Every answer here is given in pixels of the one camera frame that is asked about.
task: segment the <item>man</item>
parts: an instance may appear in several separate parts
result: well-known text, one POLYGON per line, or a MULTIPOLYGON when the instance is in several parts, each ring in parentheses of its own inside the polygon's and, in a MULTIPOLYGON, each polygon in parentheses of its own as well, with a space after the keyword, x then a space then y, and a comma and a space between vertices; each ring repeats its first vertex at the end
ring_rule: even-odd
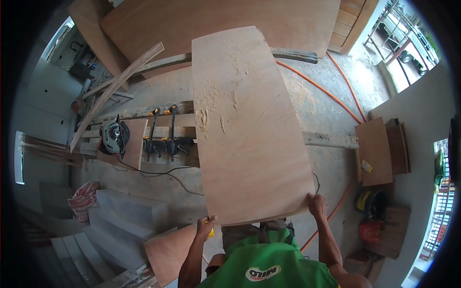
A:
POLYGON ((216 221, 198 221, 197 234, 179 272, 178 287, 307 287, 370 288, 359 274, 348 274, 328 226, 325 199, 307 194, 308 206, 319 230, 319 261, 304 259, 294 239, 291 222, 262 222, 223 227, 225 263, 201 281, 203 244, 216 221))

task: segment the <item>metal railing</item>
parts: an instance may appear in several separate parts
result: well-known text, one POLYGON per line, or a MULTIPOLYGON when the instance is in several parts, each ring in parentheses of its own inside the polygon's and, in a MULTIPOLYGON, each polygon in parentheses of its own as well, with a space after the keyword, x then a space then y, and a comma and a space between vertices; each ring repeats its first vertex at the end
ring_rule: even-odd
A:
POLYGON ((429 259, 433 253, 436 253, 442 244, 445 236, 445 230, 450 221, 450 215, 453 208, 455 196, 455 187, 450 179, 448 157, 445 161, 445 177, 439 186, 439 193, 436 195, 436 207, 431 218, 431 230, 424 243, 423 249, 429 252, 429 255, 420 255, 422 259, 429 259))

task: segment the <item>plywood stack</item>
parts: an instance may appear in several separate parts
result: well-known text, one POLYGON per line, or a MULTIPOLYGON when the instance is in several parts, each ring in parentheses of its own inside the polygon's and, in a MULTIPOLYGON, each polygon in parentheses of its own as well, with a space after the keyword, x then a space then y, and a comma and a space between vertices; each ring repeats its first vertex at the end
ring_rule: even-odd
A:
POLYGON ((208 214, 236 225, 306 211, 314 193, 309 156, 261 32, 250 26, 197 38, 192 53, 208 214))
MULTIPOLYGON (((100 26, 129 61, 158 41, 165 53, 154 60, 191 52, 191 40, 227 29, 255 25, 271 47, 325 56, 339 0, 126 0, 100 26)), ((190 63, 145 74, 152 77, 190 63)))

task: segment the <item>yellow clamp handle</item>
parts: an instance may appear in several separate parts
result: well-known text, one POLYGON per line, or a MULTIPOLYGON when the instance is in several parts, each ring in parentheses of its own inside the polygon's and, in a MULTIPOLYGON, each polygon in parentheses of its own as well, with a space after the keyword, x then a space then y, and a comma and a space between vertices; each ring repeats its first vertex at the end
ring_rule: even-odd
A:
POLYGON ((213 228, 211 228, 211 232, 210 232, 210 234, 208 234, 208 237, 213 237, 213 236, 214 236, 214 230, 213 230, 213 228))

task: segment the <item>black bucket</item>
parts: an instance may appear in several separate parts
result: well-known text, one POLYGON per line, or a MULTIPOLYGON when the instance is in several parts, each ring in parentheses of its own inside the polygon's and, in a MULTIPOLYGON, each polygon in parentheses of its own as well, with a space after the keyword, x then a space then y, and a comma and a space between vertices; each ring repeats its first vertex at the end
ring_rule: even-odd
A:
POLYGON ((384 220, 387 195, 382 190, 363 189, 355 198, 355 209, 370 220, 384 220))

